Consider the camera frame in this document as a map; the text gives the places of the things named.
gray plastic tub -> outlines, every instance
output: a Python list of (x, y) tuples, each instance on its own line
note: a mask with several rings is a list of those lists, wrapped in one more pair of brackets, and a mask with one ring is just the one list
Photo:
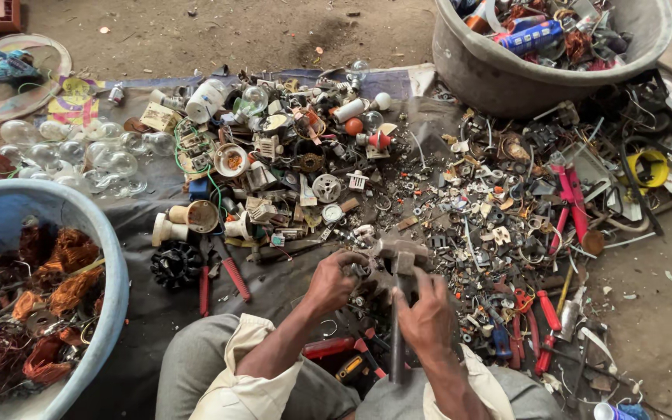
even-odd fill
[(520, 59), (470, 30), (450, 0), (435, 0), (432, 54), (437, 73), (464, 104), (494, 117), (534, 117), (563, 100), (581, 100), (604, 84), (627, 80), (654, 67), (672, 37), (667, 0), (613, 0), (614, 29), (634, 33), (627, 64), (611, 70), (574, 72)]
[(19, 246), (25, 216), (88, 234), (105, 255), (105, 301), (95, 335), (79, 366), (66, 380), (28, 398), (0, 404), (0, 420), (56, 420), (67, 412), (95, 378), (116, 345), (128, 306), (128, 270), (107, 217), (86, 196), (70, 187), (34, 179), (0, 181), (0, 250)]

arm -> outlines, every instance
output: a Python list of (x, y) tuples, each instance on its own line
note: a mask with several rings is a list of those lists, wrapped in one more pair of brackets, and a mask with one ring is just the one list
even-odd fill
[(415, 273), (419, 301), (409, 308), (406, 296), (394, 288), (394, 304), (398, 306), (401, 333), (424, 367), (437, 407), (453, 420), (491, 420), (450, 346), (455, 320), (447, 302), (445, 280), (419, 268)]
[(310, 332), (318, 325), (318, 320), (347, 304), (355, 282), (343, 275), (342, 267), (351, 263), (367, 265), (368, 261), (358, 253), (345, 250), (323, 259), (313, 274), (303, 301), (274, 332), (240, 360), (235, 375), (272, 379), (291, 367), (307, 344)]

hand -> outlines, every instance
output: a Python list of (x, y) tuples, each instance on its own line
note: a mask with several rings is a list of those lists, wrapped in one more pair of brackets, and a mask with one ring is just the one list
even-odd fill
[(418, 267), (414, 267), (414, 273), (419, 285), (419, 301), (409, 308), (406, 295), (397, 287), (393, 288), (393, 299), (401, 333), (425, 364), (453, 354), (450, 341), (455, 319), (447, 301), (447, 282), (443, 276), (427, 274)]
[(323, 259), (315, 269), (308, 293), (304, 295), (300, 305), (311, 308), (318, 318), (346, 305), (349, 294), (354, 290), (355, 279), (345, 276), (342, 268), (351, 263), (368, 265), (368, 259), (344, 249)]

concrete floor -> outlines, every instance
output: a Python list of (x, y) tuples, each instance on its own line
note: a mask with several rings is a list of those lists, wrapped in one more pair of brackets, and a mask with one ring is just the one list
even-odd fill
[[(227, 63), (231, 71), (328, 69), (355, 58), (373, 67), (432, 60), (432, 0), (24, 0), (28, 32), (69, 49), (74, 71), (101, 79), (190, 75)], [(187, 11), (196, 8), (196, 17)], [(359, 11), (359, 17), (346, 17)], [(98, 29), (110, 28), (102, 34)], [(324, 54), (316, 60), (316, 47)], [(662, 59), (672, 66), (672, 43)], [(611, 326), (621, 370), (644, 380), (646, 398), (672, 414), (672, 210), (663, 238), (611, 250), (589, 266), (593, 307)], [(613, 291), (602, 296), (602, 287)], [(634, 301), (625, 294), (637, 294)]]

white shirt sleeve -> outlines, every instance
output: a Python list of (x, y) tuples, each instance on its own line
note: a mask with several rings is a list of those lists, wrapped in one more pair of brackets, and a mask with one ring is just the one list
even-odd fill
[[(468, 383), (479, 396), (481, 402), (486, 405), (494, 420), (515, 420), (512, 413), (512, 405), (505, 394), (505, 390), (499, 385), (489, 369), (484, 366), (481, 359), (473, 353), (468, 346), (461, 344), (466, 368), (468, 369)], [(424, 386), (424, 419), (425, 420), (449, 420), (437, 407), (434, 391), (429, 382)]]
[(238, 362), (273, 330), (270, 320), (242, 314), (240, 324), (225, 348), (227, 368), (199, 399), (189, 420), (224, 418), (229, 420), (279, 420), (285, 409), (304, 358), (271, 380), (236, 376)]

